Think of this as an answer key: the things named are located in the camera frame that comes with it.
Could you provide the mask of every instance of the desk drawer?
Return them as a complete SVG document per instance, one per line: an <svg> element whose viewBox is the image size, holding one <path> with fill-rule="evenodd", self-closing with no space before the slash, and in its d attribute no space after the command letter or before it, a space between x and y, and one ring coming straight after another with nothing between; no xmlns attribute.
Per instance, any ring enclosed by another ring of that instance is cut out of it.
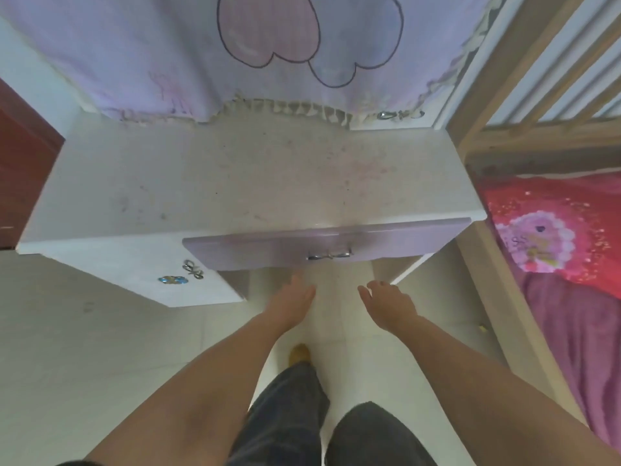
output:
<svg viewBox="0 0 621 466"><path fill-rule="evenodd" d="M434 253L470 224L444 219L291 232L183 239L206 267L217 271L310 265L318 260L368 261Z"/></svg>

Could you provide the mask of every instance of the pink heart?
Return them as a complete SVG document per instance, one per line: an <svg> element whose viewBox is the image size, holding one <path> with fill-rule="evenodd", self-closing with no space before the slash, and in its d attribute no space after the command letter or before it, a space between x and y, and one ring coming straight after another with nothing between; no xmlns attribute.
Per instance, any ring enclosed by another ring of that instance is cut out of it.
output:
<svg viewBox="0 0 621 466"><path fill-rule="evenodd" d="M319 47L310 0L218 0L218 29L229 54L255 68L274 55L307 62Z"/></svg>

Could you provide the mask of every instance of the forearm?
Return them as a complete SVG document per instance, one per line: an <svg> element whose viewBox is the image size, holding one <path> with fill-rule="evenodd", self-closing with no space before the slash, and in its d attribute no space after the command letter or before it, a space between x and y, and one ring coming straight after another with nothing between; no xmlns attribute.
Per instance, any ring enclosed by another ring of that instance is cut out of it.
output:
<svg viewBox="0 0 621 466"><path fill-rule="evenodd" d="M412 314L393 331L410 349L478 466L618 466L621 459L508 369Z"/></svg>
<svg viewBox="0 0 621 466"><path fill-rule="evenodd" d="M88 458L105 466L224 464L282 333L265 314L254 317L172 377Z"/></svg>

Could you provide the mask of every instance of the jeans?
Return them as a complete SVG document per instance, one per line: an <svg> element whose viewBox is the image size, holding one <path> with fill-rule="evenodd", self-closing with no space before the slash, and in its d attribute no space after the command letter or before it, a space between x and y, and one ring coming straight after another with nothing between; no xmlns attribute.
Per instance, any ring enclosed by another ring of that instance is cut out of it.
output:
<svg viewBox="0 0 621 466"><path fill-rule="evenodd" d="M315 368L284 370L248 411L227 466L321 466L319 431L330 407ZM354 407L334 429L325 466L436 466L408 428L372 402Z"/></svg>

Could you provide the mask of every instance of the yellow shoe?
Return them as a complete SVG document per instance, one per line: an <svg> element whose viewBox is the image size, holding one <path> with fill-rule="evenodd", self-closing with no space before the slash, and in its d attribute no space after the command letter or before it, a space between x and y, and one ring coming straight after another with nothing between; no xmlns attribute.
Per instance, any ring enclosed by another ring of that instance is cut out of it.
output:
<svg viewBox="0 0 621 466"><path fill-rule="evenodd" d="M300 361L307 361L312 364L311 360L311 351L306 346L306 344L296 345L291 349L291 353L289 353L289 366L293 366Z"/></svg>

